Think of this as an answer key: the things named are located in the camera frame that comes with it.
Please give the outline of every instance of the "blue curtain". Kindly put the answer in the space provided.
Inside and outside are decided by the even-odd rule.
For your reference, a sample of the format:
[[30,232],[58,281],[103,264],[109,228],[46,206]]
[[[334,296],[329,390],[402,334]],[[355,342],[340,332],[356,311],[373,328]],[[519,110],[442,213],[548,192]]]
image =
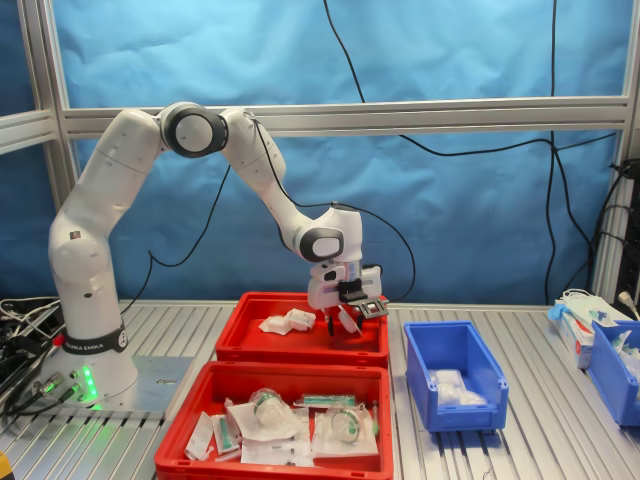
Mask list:
[[[549,94],[551,0],[329,5],[368,101]],[[321,0],[73,0],[56,2],[55,14],[73,107],[359,101]],[[630,16],[630,0],[559,0],[557,95],[622,93]],[[606,133],[559,132],[557,143]],[[436,150],[462,151],[540,136],[548,133],[415,138]],[[276,141],[287,160],[285,186],[296,200],[352,203],[405,234],[418,269],[409,300],[544,301],[551,253],[544,215],[548,146],[439,158],[395,136]],[[82,165],[94,146],[77,142]],[[608,138],[561,152],[574,216],[589,234],[606,193],[613,149]],[[132,297],[142,285],[147,249],[165,262],[186,255],[225,168],[219,154],[199,160],[165,154],[157,160],[111,237],[121,296]],[[554,295],[586,260],[586,246],[566,214],[557,168],[555,174]],[[366,215],[363,221],[365,261],[382,264],[388,296],[402,293],[411,276],[403,244],[384,224]],[[248,290],[303,291],[310,266],[282,247],[275,222],[232,173],[193,257],[175,269],[156,266],[144,297],[228,299]],[[40,275],[49,281],[48,270]]]

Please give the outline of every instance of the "electrical cable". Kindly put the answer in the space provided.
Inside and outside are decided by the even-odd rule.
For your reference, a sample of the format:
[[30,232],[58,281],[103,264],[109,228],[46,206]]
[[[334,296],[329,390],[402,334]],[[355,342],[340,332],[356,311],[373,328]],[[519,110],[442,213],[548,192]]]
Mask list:
[[[349,55],[349,52],[347,51],[347,48],[345,47],[344,43],[342,42],[342,39],[340,38],[340,35],[338,34],[334,24],[333,24],[333,20],[331,19],[331,14],[329,12],[329,5],[327,3],[327,0],[323,0],[324,3],[324,8],[325,11],[327,13],[327,20],[329,21],[329,25],[331,26],[331,30],[333,31],[334,36],[336,37],[336,39],[338,40],[338,43],[340,44],[340,46],[342,47],[342,51],[344,52],[344,55],[347,59],[347,62],[349,63],[349,68],[351,69],[351,75],[353,77],[353,80],[355,82],[356,88],[358,90],[358,95],[360,96],[360,100],[362,101],[362,103],[366,103],[365,98],[364,98],[364,94],[362,92],[362,88],[360,87],[360,82],[358,80],[358,76],[356,74],[355,71],[355,67],[353,66],[353,62],[351,61],[351,56]],[[555,96],[555,84],[556,84],[556,79],[555,79],[555,59],[556,59],[556,20],[557,20],[557,0],[554,0],[553,2],[553,13],[552,13],[552,25],[551,25],[551,96]],[[562,150],[566,150],[569,148],[574,148],[580,145],[587,145],[589,143],[593,143],[599,140],[603,140],[605,138],[609,138],[612,137],[613,135],[615,135],[615,133],[610,133],[598,138],[594,138],[591,140],[586,140],[583,142],[579,142],[573,145],[568,145],[565,147],[562,147]],[[555,244],[555,238],[553,236],[553,230],[552,230],[552,226],[551,226],[551,218],[550,218],[550,198],[551,198],[551,189],[553,186],[553,169],[554,169],[554,157],[555,160],[558,162],[558,167],[560,168],[561,171],[561,175],[563,178],[563,186],[564,186],[564,190],[565,190],[565,199],[567,201],[567,213],[569,214],[569,218],[571,220],[571,222],[573,223],[573,225],[576,227],[576,229],[578,230],[578,232],[580,233],[580,235],[583,237],[583,239],[585,240],[585,242],[587,243],[587,249],[588,249],[588,256],[591,258],[593,256],[593,250],[592,250],[592,245],[591,242],[589,241],[589,238],[586,236],[586,234],[584,233],[584,231],[582,230],[582,228],[580,228],[580,226],[578,225],[578,223],[576,222],[575,218],[573,217],[573,214],[571,212],[571,206],[570,206],[570,202],[569,202],[569,188],[568,188],[568,184],[566,181],[566,176],[564,173],[564,169],[562,168],[562,162],[560,160],[560,156],[558,155],[558,150],[555,146],[555,133],[553,131],[551,131],[551,140],[547,140],[547,139],[543,139],[543,138],[539,138],[539,139],[533,139],[533,140],[529,140],[526,142],[520,142],[517,144],[513,144],[513,145],[508,145],[506,147],[499,147],[499,148],[492,148],[492,149],[484,149],[484,150],[473,150],[473,151],[463,151],[463,152],[452,152],[452,153],[445,153],[445,152],[438,152],[436,150],[433,150],[429,147],[426,147],[425,145],[423,145],[422,143],[406,136],[406,135],[399,135],[400,138],[412,143],[413,145],[417,146],[418,148],[431,153],[433,155],[436,156],[440,156],[440,157],[456,157],[456,156],[464,156],[464,155],[478,155],[478,154],[484,154],[484,153],[496,153],[496,152],[502,152],[502,151],[506,151],[506,150],[510,150],[513,148],[518,148],[524,145],[528,145],[528,144],[532,144],[532,143],[537,143],[537,142],[541,142],[541,143],[546,143],[551,147],[551,168],[550,168],[550,172],[549,172],[549,183],[548,183],[548,188],[547,188],[547,201],[546,201],[546,205],[545,205],[545,217],[547,220],[547,228],[549,229],[549,237],[551,239],[551,245],[552,245],[552,252],[551,252],[551,258],[549,260],[549,264],[547,267],[547,272],[545,275],[545,287],[544,287],[544,291],[545,291],[545,302],[548,304],[549,303],[549,299],[548,299],[548,284],[549,284],[549,278],[550,278],[550,274],[551,274],[551,268],[553,266],[553,260],[555,258],[555,254],[556,254],[556,244]]]
[[622,245],[626,245],[627,241],[624,238],[620,238],[617,235],[614,235],[613,233],[609,233],[609,232],[600,232],[600,235],[605,235],[607,237],[611,237],[611,238],[615,238],[616,240],[618,240],[620,243],[622,243]]
[[230,170],[231,170],[231,165],[227,167],[227,170],[224,173],[224,177],[222,177],[222,181],[220,182],[220,187],[218,188],[216,199],[213,201],[213,205],[211,206],[211,210],[209,211],[209,217],[207,218],[207,223],[205,224],[204,229],[202,230],[202,233],[196,240],[196,243],[193,244],[193,247],[191,248],[191,250],[189,251],[186,257],[184,257],[178,263],[165,263],[158,260],[153,255],[151,250],[147,250],[147,253],[149,253],[149,271],[147,272],[147,278],[144,280],[144,283],[142,284],[142,288],[140,288],[140,290],[138,291],[138,294],[133,298],[133,300],[131,300],[129,305],[127,305],[125,309],[120,312],[120,315],[123,315],[127,310],[129,310],[131,306],[140,298],[140,295],[142,295],[142,292],[144,292],[144,289],[147,288],[147,284],[149,283],[149,278],[151,277],[151,271],[153,270],[153,262],[156,262],[158,265],[162,265],[163,267],[173,268],[173,267],[179,267],[184,262],[189,260],[189,257],[191,257],[193,252],[196,250],[196,248],[200,244],[200,241],[204,237],[205,233],[207,233],[207,230],[209,229],[209,225],[211,224],[211,217],[213,216],[213,211],[215,210],[216,205],[218,204],[218,199],[220,198],[220,194],[222,193],[222,187],[224,187],[224,182],[227,180],[227,176],[229,175]]
[[[273,166],[273,162],[271,161],[271,155],[269,154],[269,149],[267,148],[267,144],[264,141],[264,137],[262,136],[262,132],[260,131],[260,127],[259,127],[260,122],[258,122],[258,120],[256,120],[255,118],[253,119],[253,122],[255,123],[256,130],[258,131],[258,135],[260,136],[260,141],[262,142],[262,146],[264,147],[264,151],[267,154],[267,160],[269,160],[269,165],[271,166],[271,172],[273,173],[273,177],[276,179],[276,183],[278,184],[278,187],[280,188],[280,191],[282,191],[282,194],[285,197],[287,197],[287,199],[298,208],[330,207],[332,205],[331,202],[314,203],[314,204],[304,205],[304,204],[296,202],[293,198],[291,198],[291,196],[287,193],[287,191],[282,186],[282,183],[280,182],[280,179],[278,178],[278,174],[276,173],[276,169]],[[389,300],[389,302],[390,303],[395,303],[395,302],[398,302],[398,301],[402,300],[403,298],[405,298],[407,295],[409,295],[411,293],[411,290],[413,290],[413,286],[416,283],[416,261],[415,261],[415,257],[413,256],[413,251],[411,250],[411,246],[409,246],[409,242],[407,242],[407,240],[404,238],[404,235],[402,235],[402,233],[400,233],[400,231],[396,227],[394,227],[391,223],[389,223],[387,220],[382,218],[380,215],[377,215],[377,214],[375,214],[375,213],[373,213],[373,212],[371,212],[369,210],[366,210],[364,208],[356,207],[354,205],[349,205],[349,204],[344,203],[344,202],[337,202],[337,203],[339,205],[344,205],[345,207],[351,208],[353,210],[358,210],[359,212],[363,212],[363,213],[371,215],[374,218],[377,218],[378,220],[380,220],[381,222],[383,222],[384,224],[389,226],[400,237],[400,239],[402,240],[404,245],[407,247],[407,251],[409,252],[409,256],[411,257],[411,268],[412,268],[411,284],[409,285],[409,288],[407,288],[405,293],[403,293],[402,295],[400,295],[398,297],[395,297],[395,298]]]
[[34,361],[29,365],[29,367],[31,367],[33,363],[35,363],[35,367],[33,367],[33,369],[30,372],[24,375],[20,381],[18,381],[18,384],[9,394],[9,397],[7,398],[7,401],[4,404],[4,408],[2,412],[3,415],[10,416],[10,415],[15,415],[17,413],[17,409],[14,409],[13,405],[18,401],[18,398],[20,398],[26,386],[29,383],[31,383],[33,379],[40,373],[40,368],[42,367],[42,363],[44,362],[44,359],[47,357],[49,351],[50,351],[49,348],[43,348],[42,353],[37,357],[35,357]]

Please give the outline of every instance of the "blue bin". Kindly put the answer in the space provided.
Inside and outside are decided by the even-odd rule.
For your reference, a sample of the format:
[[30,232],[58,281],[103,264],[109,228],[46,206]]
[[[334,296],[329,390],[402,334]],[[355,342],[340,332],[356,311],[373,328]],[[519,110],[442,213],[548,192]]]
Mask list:
[[629,373],[611,346],[611,340],[631,330],[627,339],[632,347],[640,348],[640,323],[617,322],[619,326],[603,328],[593,322],[595,331],[589,375],[600,392],[602,400],[618,425],[640,425],[638,382]]
[[[431,432],[504,428],[509,385],[471,322],[406,323],[407,379],[422,424]],[[467,390],[487,405],[438,407],[438,388],[429,370],[460,370]]]

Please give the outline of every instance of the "perforated metal surface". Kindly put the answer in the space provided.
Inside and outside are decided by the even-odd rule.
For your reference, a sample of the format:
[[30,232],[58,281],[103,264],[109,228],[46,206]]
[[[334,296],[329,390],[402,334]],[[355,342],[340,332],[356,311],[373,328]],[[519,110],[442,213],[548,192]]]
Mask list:
[[[136,354],[195,357],[180,402],[200,367],[215,358],[215,342],[233,306],[149,301],[127,312],[125,323]],[[640,480],[640,429],[621,429],[613,422],[589,377],[571,366],[544,311],[504,306],[391,308],[396,479]],[[422,427],[405,379],[402,324],[443,320],[472,320],[509,380],[507,425],[495,435],[431,435]],[[75,413],[70,409],[0,426],[0,450],[11,460],[16,478],[154,477],[153,454],[170,420],[141,421],[103,412],[87,418]]]

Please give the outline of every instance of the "black cable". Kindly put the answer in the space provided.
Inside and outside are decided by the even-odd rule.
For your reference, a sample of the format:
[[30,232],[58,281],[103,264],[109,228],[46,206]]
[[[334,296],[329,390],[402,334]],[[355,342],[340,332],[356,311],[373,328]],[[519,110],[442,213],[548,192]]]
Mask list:
[[19,414],[20,412],[22,412],[25,408],[29,408],[31,405],[33,405],[34,403],[36,403],[38,400],[40,400],[42,398],[42,393],[38,392],[35,395],[32,395],[31,397],[29,397],[27,400],[25,400],[24,402],[22,402],[20,405],[18,405],[17,407],[13,408],[12,410],[5,410],[3,412],[4,415],[6,416],[12,416],[12,415],[16,415]]
[[356,82],[356,87],[358,88],[358,94],[360,95],[360,100],[362,100],[362,103],[367,103],[364,100],[364,95],[362,95],[362,89],[360,88],[360,82],[358,82],[358,76],[356,75],[355,68],[353,68],[353,63],[351,63],[351,57],[349,56],[349,52],[347,52],[347,48],[344,46],[344,43],[342,43],[342,39],[340,38],[340,35],[338,35],[338,32],[336,31],[336,28],[333,26],[333,21],[331,20],[331,14],[329,13],[329,5],[327,4],[327,0],[324,0],[324,9],[327,12],[327,20],[329,20],[329,25],[331,25],[331,30],[333,30],[333,34],[336,36],[336,39],[338,40],[338,43],[342,47],[342,51],[344,52],[344,56],[347,57],[347,62],[349,62],[349,68],[351,69],[351,75],[353,75],[353,80]]
[[603,135],[602,137],[596,137],[596,138],[592,138],[591,140],[585,140],[584,142],[578,142],[578,143],[574,143],[573,145],[567,145],[566,147],[560,147],[560,148],[557,149],[557,151],[567,150],[569,148],[575,148],[575,147],[580,147],[582,145],[588,145],[590,143],[599,142],[600,140],[604,140],[605,138],[613,137],[614,135],[617,135],[617,133],[613,132],[613,133],[609,133],[608,135]]
[[584,262],[582,264],[582,266],[576,270],[576,273],[573,274],[573,276],[571,277],[571,279],[567,282],[567,284],[564,286],[564,288],[562,289],[563,292],[566,292],[567,290],[569,290],[569,287],[571,285],[571,283],[573,283],[573,281],[576,279],[576,277],[578,275],[580,275],[580,272],[582,272],[582,270],[584,270],[584,267],[587,266],[587,264],[589,263],[589,260],[587,260],[586,262]]
[[124,315],[126,311],[129,310],[131,306],[134,303],[136,303],[136,301],[140,298],[140,295],[142,295],[142,292],[144,292],[144,289],[147,288],[147,283],[149,283],[149,278],[151,278],[151,271],[153,270],[153,255],[151,255],[150,250],[147,250],[147,253],[149,254],[149,270],[147,271],[147,278],[144,279],[144,283],[142,284],[142,288],[138,290],[138,294],[135,297],[133,297],[133,300],[129,302],[129,305],[127,305],[125,309],[120,312],[120,315]]
[[147,278],[144,280],[144,283],[142,284],[142,288],[140,288],[140,291],[138,291],[138,294],[133,298],[133,300],[131,300],[131,303],[129,303],[129,305],[127,305],[126,308],[120,312],[120,315],[123,315],[127,310],[129,310],[129,308],[131,308],[131,306],[140,298],[140,295],[142,295],[142,292],[144,292],[144,289],[147,288],[147,284],[149,283],[149,278],[151,278],[151,271],[153,270],[153,262],[156,262],[158,265],[162,265],[163,267],[173,268],[173,267],[179,267],[184,262],[189,260],[189,257],[191,257],[193,252],[196,250],[196,248],[200,244],[200,241],[204,237],[205,233],[207,233],[207,230],[209,229],[209,224],[211,223],[211,217],[213,216],[213,211],[215,210],[216,205],[218,204],[218,199],[220,198],[220,194],[222,193],[222,187],[224,187],[224,182],[227,180],[227,176],[229,175],[230,170],[231,170],[231,165],[227,167],[227,171],[224,173],[224,177],[222,177],[222,181],[220,182],[220,187],[218,188],[218,194],[216,195],[216,199],[213,201],[213,205],[211,206],[211,210],[209,211],[209,217],[207,218],[207,223],[205,224],[204,229],[202,230],[202,233],[198,237],[198,240],[196,240],[196,243],[193,244],[193,247],[191,248],[191,250],[189,251],[186,257],[184,257],[178,263],[165,263],[158,260],[153,255],[151,250],[147,250],[147,253],[149,253],[149,271],[147,272]]
[[627,207],[626,205],[619,205],[619,204],[613,204],[613,205],[609,205],[607,206],[607,208],[604,209],[605,212],[611,210],[612,208],[622,208],[624,210],[626,210],[627,212],[631,212],[632,208],[631,207]]
[[12,360],[16,360],[18,358],[22,358],[22,357],[26,357],[27,354],[24,352],[20,352],[20,353],[16,353],[14,355],[11,355],[8,358],[3,358],[2,360],[0,360],[0,366],[4,365],[5,363],[11,362]]
[[578,222],[576,221],[576,219],[573,217],[573,213],[571,212],[571,200],[569,199],[569,185],[567,182],[567,176],[564,173],[564,167],[562,166],[562,162],[560,161],[560,155],[558,154],[558,150],[554,149],[553,150],[553,155],[556,157],[556,161],[558,162],[558,168],[560,169],[560,176],[562,177],[562,184],[564,186],[564,198],[565,198],[565,205],[567,207],[567,214],[569,215],[569,219],[571,220],[571,223],[573,223],[573,226],[576,227],[576,230],[578,230],[578,232],[580,233],[580,235],[582,236],[582,238],[584,239],[584,241],[587,244],[587,262],[588,262],[588,270],[587,270],[587,283],[585,285],[585,289],[589,288],[589,285],[591,283],[591,275],[592,275],[592,269],[593,269],[593,257],[595,255],[595,252],[593,250],[593,245],[591,244],[591,240],[589,239],[589,237],[587,237],[587,234],[584,233],[584,230],[582,230],[582,228],[580,228],[580,225],[578,225]]
[[[353,77],[353,80],[356,84],[356,88],[358,89],[358,95],[360,96],[360,100],[362,101],[362,103],[366,103],[366,100],[364,98],[364,94],[362,93],[362,88],[360,87],[360,82],[358,80],[358,76],[356,74],[355,68],[353,66],[353,62],[351,61],[351,56],[349,55],[349,52],[347,51],[347,48],[345,47],[344,43],[342,42],[342,39],[340,38],[340,35],[338,34],[335,26],[333,25],[333,21],[331,19],[331,14],[329,12],[329,5],[327,3],[327,0],[323,0],[324,2],[324,8],[325,11],[327,13],[327,20],[329,21],[329,25],[331,26],[331,30],[333,31],[334,36],[336,37],[336,39],[338,40],[338,43],[340,44],[340,46],[342,47],[342,51],[344,52],[344,55],[347,59],[347,62],[349,63],[349,68],[351,69],[351,75]],[[556,88],[556,75],[555,75],[555,64],[556,64],[556,20],[557,20],[557,0],[554,0],[553,2],[553,13],[552,13],[552,25],[551,25],[551,96],[555,96],[555,88]],[[598,138],[594,138],[591,140],[587,140],[587,141],[583,141],[583,142],[579,142],[573,145],[567,145],[565,147],[562,147],[561,150],[566,150],[569,148],[574,148],[580,145],[586,145],[589,143],[593,143],[599,140],[603,140],[605,138],[609,138],[611,136],[615,135],[615,133],[611,133],[611,134],[607,134]],[[555,254],[556,254],[556,244],[555,244],[555,238],[553,236],[553,229],[552,229],[552,225],[551,225],[551,218],[550,218],[550,197],[551,197],[551,189],[553,186],[553,163],[554,163],[554,157],[555,160],[558,162],[558,167],[560,168],[560,172],[562,175],[562,179],[563,179],[563,186],[564,186],[564,190],[565,190],[565,199],[567,201],[567,213],[569,214],[569,218],[571,220],[571,222],[573,223],[573,225],[576,227],[576,229],[578,230],[578,232],[580,233],[580,235],[584,238],[585,242],[587,243],[587,250],[588,250],[588,256],[589,258],[593,257],[593,250],[592,250],[592,245],[591,242],[589,241],[589,238],[586,236],[586,234],[584,233],[584,231],[582,230],[582,228],[580,228],[580,226],[578,225],[577,221],[575,220],[575,218],[573,217],[573,214],[571,212],[571,205],[570,205],[570,201],[569,201],[569,187],[568,187],[568,183],[566,181],[566,176],[564,173],[564,169],[562,167],[562,162],[560,160],[560,156],[558,155],[558,150],[560,149],[556,149],[555,146],[555,132],[551,131],[551,140],[547,140],[544,138],[537,138],[537,139],[533,139],[533,140],[529,140],[526,142],[520,142],[520,143],[516,143],[513,145],[508,145],[505,147],[499,147],[499,148],[491,148],[491,149],[484,149],[484,150],[472,150],[472,151],[463,151],[463,152],[451,152],[451,153],[445,153],[445,152],[438,152],[436,150],[433,150],[425,145],[423,145],[422,143],[406,136],[406,135],[399,135],[400,138],[412,143],[413,145],[417,146],[418,148],[431,153],[432,155],[436,155],[439,157],[457,157],[457,156],[465,156],[465,155],[478,155],[478,154],[484,154],[484,153],[496,153],[496,152],[503,152],[506,150],[511,150],[513,148],[518,148],[524,145],[529,145],[532,143],[546,143],[551,147],[551,169],[549,172],[549,184],[548,184],[548,188],[547,188],[547,203],[546,203],[546,208],[545,208],[545,217],[547,220],[547,228],[549,229],[549,237],[551,239],[551,246],[552,246],[552,252],[551,252],[551,258],[549,260],[549,265],[547,267],[547,272],[545,275],[545,301],[548,304],[548,284],[549,284],[549,277],[551,274],[551,268],[553,266],[553,260],[555,258]]]
[[549,229],[549,238],[551,239],[551,258],[549,258],[549,264],[547,265],[547,273],[544,276],[544,301],[546,305],[549,305],[549,277],[551,275],[551,267],[553,266],[553,260],[556,257],[556,239],[553,236],[553,229],[551,228],[551,187],[553,185],[553,168],[555,166],[555,159],[553,153],[551,154],[551,168],[549,170],[549,183],[547,185],[547,201],[545,204],[545,217],[547,220],[547,228]]
[[64,403],[63,401],[61,401],[61,400],[57,400],[55,403],[52,403],[51,405],[47,405],[46,407],[39,408],[38,410],[33,410],[33,411],[30,411],[30,412],[24,412],[24,411],[22,411],[22,412],[14,413],[13,415],[15,415],[16,417],[24,417],[24,416],[30,416],[30,415],[39,415],[39,414],[41,414],[41,413],[44,413],[44,412],[46,412],[46,411],[51,410],[52,408],[55,408],[55,407],[60,406],[60,405],[62,405],[63,403]]
[[[256,119],[253,119],[253,121],[255,123],[256,130],[258,131],[258,135],[260,136],[260,141],[262,142],[262,146],[264,147],[264,151],[267,154],[267,160],[269,160],[269,165],[271,166],[271,172],[273,173],[273,177],[276,179],[276,183],[278,184],[278,187],[280,187],[280,190],[282,191],[282,194],[285,197],[287,197],[289,199],[289,201],[291,203],[293,203],[298,208],[327,207],[327,206],[330,207],[332,205],[330,202],[314,203],[314,204],[304,205],[304,204],[296,202],[293,198],[291,198],[291,196],[287,193],[287,191],[282,186],[282,183],[280,182],[280,179],[278,178],[278,175],[276,173],[276,169],[273,166],[273,162],[271,161],[271,155],[269,155],[269,149],[267,148],[267,144],[265,143],[264,137],[262,136],[262,132],[260,131],[260,126],[259,126],[260,122],[258,122],[258,120],[256,120]],[[389,226],[394,232],[396,232],[396,234],[398,234],[398,236],[400,237],[400,239],[402,240],[404,245],[407,247],[407,250],[409,251],[409,256],[411,257],[412,277],[411,277],[411,284],[409,285],[409,288],[407,288],[405,293],[403,293],[399,297],[396,297],[396,298],[393,298],[393,299],[389,300],[389,302],[395,303],[395,302],[398,302],[398,301],[402,300],[403,298],[405,298],[407,295],[409,295],[409,293],[411,293],[411,290],[413,290],[413,286],[416,283],[416,261],[415,261],[415,257],[413,256],[413,251],[411,250],[411,246],[409,246],[409,242],[407,242],[407,240],[404,238],[404,235],[402,235],[402,233],[400,233],[400,231],[396,227],[394,227],[391,223],[389,223],[387,220],[382,218],[380,215],[377,215],[377,214],[375,214],[375,213],[373,213],[373,212],[371,212],[369,210],[366,210],[364,208],[356,207],[354,205],[349,205],[347,203],[339,202],[339,204],[340,205],[344,205],[347,208],[352,208],[353,210],[358,210],[359,212],[367,213],[367,214],[371,215],[372,217],[377,218],[378,220],[380,220],[381,222],[383,222],[387,226]]]
[[18,384],[9,394],[9,397],[7,398],[7,401],[4,404],[4,408],[2,412],[3,415],[15,414],[13,405],[18,401],[18,399],[22,395],[22,392],[26,388],[26,386],[29,383],[31,383],[35,379],[35,377],[40,373],[40,368],[42,367],[42,363],[44,362],[44,359],[47,357],[48,352],[49,352],[48,348],[43,348],[42,353],[39,356],[35,357],[35,360],[34,360],[36,363],[35,367],[29,373],[27,373],[25,376],[22,377],[22,379],[18,382]]
[[[620,175],[618,175],[616,177],[616,179],[611,184],[611,187],[609,188],[609,191],[605,195],[605,199],[604,199],[604,202],[602,202],[602,207],[600,208],[600,212],[598,213],[598,216],[596,217],[596,225],[594,227],[593,237],[591,238],[592,252],[594,252],[594,253],[596,252],[596,249],[598,248],[598,245],[599,245],[599,241],[600,241],[600,237],[601,237],[601,235],[599,235],[599,233],[600,233],[600,228],[602,226],[602,222],[604,220],[604,214],[608,209],[607,208],[607,204],[609,203],[609,200],[611,199],[611,196],[615,192],[616,187],[618,186],[618,184],[620,183],[620,181],[622,180],[622,177],[623,177],[623,171],[620,171],[619,173],[620,173]],[[591,258],[588,258],[587,261],[572,275],[571,280],[569,280],[567,282],[567,284],[565,285],[563,291],[565,291],[565,290],[567,290],[569,288],[571,283],[576,279],[576,277],[580,274],[580,272],[582,270],[584,270],[584,268],[586,266],[588,266],[589,262],[591,262],[591,268],[593,269],[594,260],[595,260],[595,254],[592,255]]]
[[620,238],[617,235],[614,235],[613,233],[609,233],[609,232],[600,232],[600,235],[605,235],[607,237],[611,237],[611,238],[615,238],[616,240],[618,240],[620,243],[622,243],[622,245],[626,245],[627,241],[624,238]]

